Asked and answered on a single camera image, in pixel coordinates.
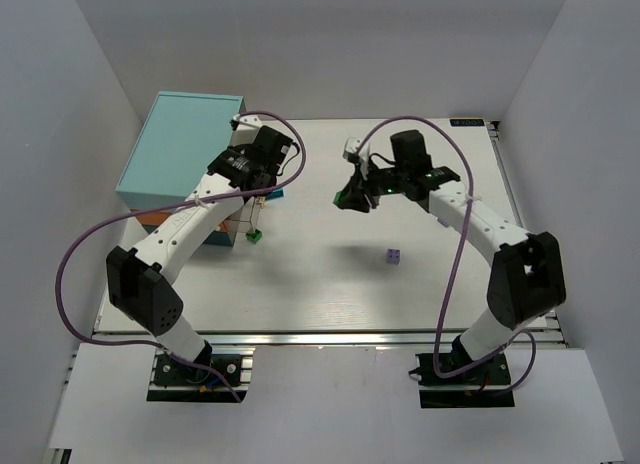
teal box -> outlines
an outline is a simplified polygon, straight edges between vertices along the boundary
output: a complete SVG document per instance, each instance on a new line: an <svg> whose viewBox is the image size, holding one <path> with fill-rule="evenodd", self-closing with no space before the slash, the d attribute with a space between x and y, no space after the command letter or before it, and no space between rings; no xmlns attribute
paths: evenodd
<svg viewBox="0 0 640 464"><path fill-rule="evenodd" d="M229 121L244 110L241 96L160 92L116 193L132 210L186 199L207 166L229 145ZM138 220L152 231L168 215L157 213ZM235 231L228 227L221 226L207 243L233 245Z"/></svg>

white tabletop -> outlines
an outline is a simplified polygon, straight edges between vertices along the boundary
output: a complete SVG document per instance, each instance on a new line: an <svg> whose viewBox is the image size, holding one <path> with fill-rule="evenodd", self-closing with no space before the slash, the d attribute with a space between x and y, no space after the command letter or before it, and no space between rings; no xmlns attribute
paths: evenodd
<svg viewBox="0 0 640 464"><path fill-rule="evenodd" d="M622 459L584 351L542 350L505 409L420 409L412 349L259 347L242 404L146 402L154 350L82 344L50 447L71 463ZM529 351L507 350L512 377Z"/></svg>
<svg viewBox="0 0 640 464"><path fill-rule="evenodd" d="M434 120L463 149L474 171L476 194L513 220L496 157L484 127L452 128ZM334 194L353 166L342 159L348 137L364 137L379 120L293 121L308 149L307 167L268 201L258 227L262 240L238 236L233 249L202 246L185 265L175 288L184 315L199 331L321 331L433 329L459 235L402 196L382 199L370 214L341 211ZM425 136L435 166L446 165L466 182L462 165L435 131L419 123L394 123L372 141L391 157L389 136L407 129ZM290 164L292 173L296 162ZM129 221L123 245L143 238ZM398 266L385 262L400 249ZM465 251L446 328L469 327L486 308L489 266L471 246ZM535 326L543 327L544 320ZM103 302L100 331L139 326Z"/></svg>

black mounting base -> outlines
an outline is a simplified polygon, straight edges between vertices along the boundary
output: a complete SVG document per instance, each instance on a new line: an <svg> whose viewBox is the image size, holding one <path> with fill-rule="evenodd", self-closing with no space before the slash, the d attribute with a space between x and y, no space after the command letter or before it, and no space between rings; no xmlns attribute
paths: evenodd
<svg viewBox="0 0 640 464"><path fill-rule="evenodd" d="M212 354L210 366L220 372L233 387L240 385L242 356L240 354ZM155 402L236 402L226 387L209 374L199 382L193 382L181 372L166 354L158 355L152 384L156 387L147 392L147 401ZM241 400L246 391L236 391Z"/></svg>
<svg viewBox="0 0 640 464"><path fill-rule="evenodd" d="M507 359L498 354L493 359L479 365L469 372L449 379L438 377L433 371L433 354L417 354L419 366L409 375L420 376L419 383L426 389L420 389L420 407L422 409L460 409L514 407L512 392L486 389L487 386L509 386L511 375ZM444 372L450 362L448 354L441 354L441 368Z"/></svg>

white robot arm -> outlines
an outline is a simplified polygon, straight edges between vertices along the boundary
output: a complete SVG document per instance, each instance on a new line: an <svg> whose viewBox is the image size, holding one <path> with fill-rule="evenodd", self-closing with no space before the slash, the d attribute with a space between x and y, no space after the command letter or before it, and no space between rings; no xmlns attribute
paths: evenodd
<svg viewBox="0 0 640 464"><path fill-rule="evenodd" d="M355 165L347 185L336 194L340 209L369 212L380 197L403 194L425 211L462 232L469 199L460 177L447 167L434 168L418 131L391 136L395 162L378 168L368 144L350 139L343 157ZM457 367L504 346L533 319L566 299L557 240L533 235L500 217L482 201L471 208L467 240L491 266L488 309L453 343Z"/></svg>
<svg viewBox="0 0 640 464"><path fill-rule="evenodd" d="M201 199L275 185L293 144L253 117L243 117L236 126L231 145L208 166L188 198L197 205L179 209L131 249L116 247L107 257L111 303L168 351L202 365L209 365L211 347L182 315L183 303L172 284L207 236L249 198Z"/></svg>

white wall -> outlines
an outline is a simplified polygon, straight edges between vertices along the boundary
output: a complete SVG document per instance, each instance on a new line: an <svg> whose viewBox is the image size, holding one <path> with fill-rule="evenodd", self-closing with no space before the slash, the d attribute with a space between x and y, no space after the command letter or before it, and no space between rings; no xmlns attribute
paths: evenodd
<svg viewBox="0 0 640 464"><path fill-rule="evenodd" d="M502 117L565 0L77 0L140 117L159 90L294 118Z"/></svg>
<svg viewBox="0 0 640 464"><path fill-rule="evenodd" d="M74 0L0 0L0 460L39 462L76 347L54 273L81 230L113 214L140 121ZM116 230L82 248L65 292L91 330Z"/></svg>
<svg viewBox="0 0 640 464"><path fill-rule="evenodd" d="M567 0L501 125L526 223L560 240L562 328L586 349L630 463L640 462L639 3Z"/></svg>

